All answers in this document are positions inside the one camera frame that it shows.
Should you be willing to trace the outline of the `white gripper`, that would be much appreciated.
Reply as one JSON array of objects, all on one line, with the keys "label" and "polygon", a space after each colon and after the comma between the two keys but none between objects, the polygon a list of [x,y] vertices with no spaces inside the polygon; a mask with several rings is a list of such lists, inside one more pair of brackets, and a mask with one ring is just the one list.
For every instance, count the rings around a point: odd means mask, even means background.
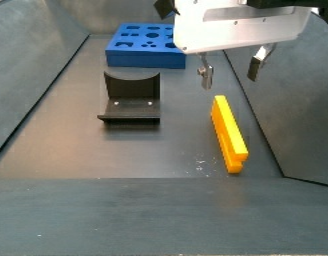
[{"label": "white gripper", "polygon": [[311,14],[309,7],[257,9],[247,6],[245,0],[174,0],[174,7],[173,43],[185,54],[199,53],[203,66],[197,74],[205,90],[213,78],[205,52],[261,45],[247,72],[248,79],[256,81],[275,43],[299,36]]}]

